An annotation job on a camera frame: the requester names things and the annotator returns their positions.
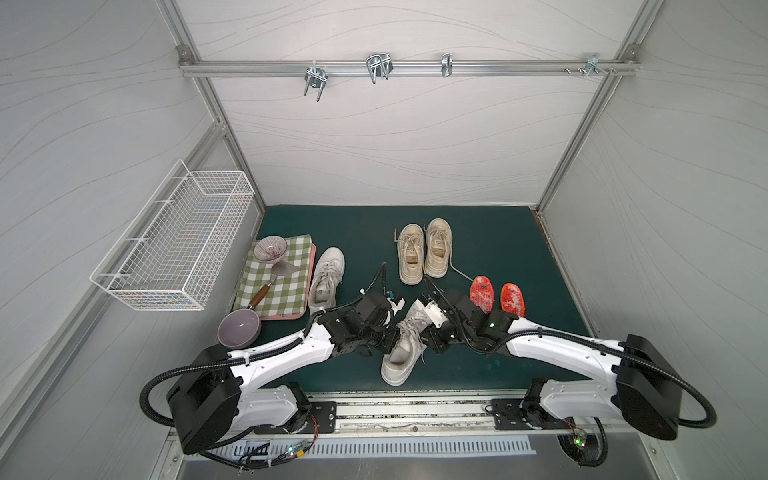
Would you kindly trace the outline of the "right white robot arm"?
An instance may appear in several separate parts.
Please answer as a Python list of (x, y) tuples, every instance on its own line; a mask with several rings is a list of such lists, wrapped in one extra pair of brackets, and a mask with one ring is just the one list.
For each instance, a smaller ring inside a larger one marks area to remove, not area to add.
[(660, 440), (681, 427), (707, 429), (717, 422), (712, 403), (684, 380), (645, 338), (623, 341), (571, 334), (504, 310), (484, 312), (457, 292), (426, 293), (414, 303), (426, 319), (426, 346), (442, 353), (464, 344), (483, 354), (531, 359), (578, 374), (575, 381), (537, 378), (504, 417), (533, 429), (568, 428), (577, 418), (620, 420)]

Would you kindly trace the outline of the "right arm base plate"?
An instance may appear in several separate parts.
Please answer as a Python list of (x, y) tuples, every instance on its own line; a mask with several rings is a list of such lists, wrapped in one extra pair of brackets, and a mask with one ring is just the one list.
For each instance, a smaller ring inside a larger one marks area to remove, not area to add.
[(565, 421), (552, 416), (533, 400), (492, 399), (485, 406), (485, 412), (493, 419), (494, 428), (500, 431), (570, 429)]

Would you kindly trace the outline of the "metal bracket hook right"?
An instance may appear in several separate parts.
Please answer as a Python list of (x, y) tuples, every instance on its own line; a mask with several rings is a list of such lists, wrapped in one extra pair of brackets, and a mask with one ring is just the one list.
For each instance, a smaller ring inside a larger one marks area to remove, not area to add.
[(586, 60), (583, 66), (572, 70), (570, 68), (565, 68), (564, 72), (567, 75), (577, 75), (581, 76), (582, 78), (587, 78), (590, 76), (603, 76), (603, 77), (609, 77), (616, 75), (618, 71), (613, 67), (604, 67), (600, 63), (600, 56), (597, 53), (594, 53), (590, 55)]

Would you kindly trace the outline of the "metal crossbar rail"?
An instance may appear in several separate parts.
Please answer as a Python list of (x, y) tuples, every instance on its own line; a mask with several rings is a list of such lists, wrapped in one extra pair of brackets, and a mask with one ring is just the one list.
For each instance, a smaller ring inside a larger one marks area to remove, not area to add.
[[(571, 76), (565, 68), (575, 70), (586, 59), (575, 60), (459, 60), (453, 58), (450, 77), (521, 77), (521, 76)], [(638, 62), (600, 59), (604, 67), (613, 67), (618, 76), (634, 75), (640, 68)], [(393, 60), (391, 77), (443, 78), (441, 59)], [(305, 71), (317, 66), (330, 78), (367, 77), (363, 60), (316, 60), (316, 61), (199, 61), (182, 65), (182, 75), (191, 78), (302, 78)]]

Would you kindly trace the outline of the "white sneaker front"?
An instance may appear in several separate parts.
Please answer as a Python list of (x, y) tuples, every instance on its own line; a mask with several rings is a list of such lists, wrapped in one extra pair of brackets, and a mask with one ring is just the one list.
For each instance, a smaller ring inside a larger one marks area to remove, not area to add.
[(421, 340), (421, 333), (429, 326), (433, 326), (433, 322), (425, 305), (420, 300), (415, 301), (397, 323), (399, 336), (390, 353), (383, 357), (381, 376), (388, 385), (399, 387), (409, 378), (427, 348)]

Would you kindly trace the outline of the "metal U-bolt hook left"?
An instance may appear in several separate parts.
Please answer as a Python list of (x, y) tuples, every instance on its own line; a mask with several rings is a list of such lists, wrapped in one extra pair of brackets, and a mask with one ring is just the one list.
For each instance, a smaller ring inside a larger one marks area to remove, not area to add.
[(328, 82), (326, 71), (317, 66), (311, 66), (305, 71), (305, 87), (303, 95), (307, 96), (310, 90), (316, 90), (316, 101), (319, 102)]

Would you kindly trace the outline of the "metal clip hook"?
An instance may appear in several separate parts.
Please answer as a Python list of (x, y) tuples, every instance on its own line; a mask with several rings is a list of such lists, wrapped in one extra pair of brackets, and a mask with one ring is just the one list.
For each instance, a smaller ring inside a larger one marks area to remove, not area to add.
[(448, 78), (452, 75), (453, 70), (453, 57), (450, 53), (445, 53), (441, 57), (441, 75), (443, 78)]

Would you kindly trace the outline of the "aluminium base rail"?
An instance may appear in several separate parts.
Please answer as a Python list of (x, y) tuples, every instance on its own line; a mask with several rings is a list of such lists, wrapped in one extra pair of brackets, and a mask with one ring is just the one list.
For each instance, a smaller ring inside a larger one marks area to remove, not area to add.
[(323, 437), (500, 436), (485, 406), (523, 399), (524, 389), (310, 392), (338, 404), (333, 433)]

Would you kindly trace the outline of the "white sneaker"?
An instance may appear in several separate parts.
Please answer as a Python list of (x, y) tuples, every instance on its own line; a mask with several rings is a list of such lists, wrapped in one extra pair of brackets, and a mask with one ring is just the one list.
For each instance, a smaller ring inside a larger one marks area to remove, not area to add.
[(397, 323), (399, 336), (390, 353), (383, 357), (381, 376), (388, 385), (399, 387), (409, 378), (427, 348), (421, 340), (421, 333), (429, 326), (433, 326), (433, 322), (425, 305), (420, 300), (415, 301)]
[(345, 272), (345, 257), (337, 247), (326, 249), (316, 265), (310, 285), (308, 308), (311, 314), (336, 305), (336, 292)]

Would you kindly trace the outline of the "metal U-bolt hook middle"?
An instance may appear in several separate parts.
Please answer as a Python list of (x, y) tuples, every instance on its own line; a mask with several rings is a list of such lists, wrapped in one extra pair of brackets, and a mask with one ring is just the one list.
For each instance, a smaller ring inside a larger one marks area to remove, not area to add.
[(366, 58), (365, 65), (373, 84), (376, 84), (378, 78), (388, 80), (393, 71), (392, 59), (389, 53), (370, 55)]

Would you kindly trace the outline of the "metal u-bolt hook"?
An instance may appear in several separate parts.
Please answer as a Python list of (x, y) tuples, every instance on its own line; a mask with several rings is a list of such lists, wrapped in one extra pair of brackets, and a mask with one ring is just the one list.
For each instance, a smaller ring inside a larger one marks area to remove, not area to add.
[(316, 101), (319, 102), (328, 82), (326, 71), (317, 66), (311, 66), (305, 71), (305, 87), (303, 95), (307, 96), (310, 90), (316, 90)]
[(365, 65), (373, 84), (376, 84), (378, 78), (388, 80), (393, 71), (392, 59), (389, 53), (370, 55), (366, 58)]

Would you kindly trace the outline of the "red orange insole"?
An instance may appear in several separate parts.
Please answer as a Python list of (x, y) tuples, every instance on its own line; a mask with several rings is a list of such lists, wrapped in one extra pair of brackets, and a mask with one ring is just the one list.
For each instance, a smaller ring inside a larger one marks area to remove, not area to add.
[(491, 281), (486, 276), (477, 276), (472, 281), (469, 298), (485, 314), (493, 310), (495, 293)]

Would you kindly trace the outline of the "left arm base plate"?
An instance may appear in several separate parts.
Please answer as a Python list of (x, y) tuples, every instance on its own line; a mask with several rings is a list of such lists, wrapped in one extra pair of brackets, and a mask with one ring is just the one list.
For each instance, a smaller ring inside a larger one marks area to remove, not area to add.
[(253, 433), (258, 435), (308, 435), (315, 430), (321, 434), (333, 433), (336, 426), (337, 406), (338, 404), (333, 401), (311, 401), (307, 405), (300, 405), (298, 411), (285, 424), (257, 426)]

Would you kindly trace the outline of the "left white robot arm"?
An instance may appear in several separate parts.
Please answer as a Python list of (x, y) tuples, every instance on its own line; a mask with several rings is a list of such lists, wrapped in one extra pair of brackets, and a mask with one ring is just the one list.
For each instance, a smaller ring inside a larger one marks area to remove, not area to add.
[(213, 346), (190, 365), (149, 380), (139, 407), (153, 422), (172, 427), (186, 455), (214, 450), (258, 428), (295, 432), (312, 404), (297, 385), (271, 382), (360, 346), (389, 352), (396, 314), (404, 298), (392, 291), (368, 291), (346, 305), (320, 310), (300, 331), (245, 350)]

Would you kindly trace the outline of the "beige lace sneaker with laces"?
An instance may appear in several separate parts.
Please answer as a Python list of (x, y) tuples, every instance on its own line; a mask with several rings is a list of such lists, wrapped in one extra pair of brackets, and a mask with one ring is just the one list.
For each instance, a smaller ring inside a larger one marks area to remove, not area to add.
[(450, 224), (442, 218), (434, 218), (426, 227), (426, 257), (424, 273), (432, 278), (442, 278), (448, 270), (472, 282), (473, 279), (453, 264), (453, 232)]

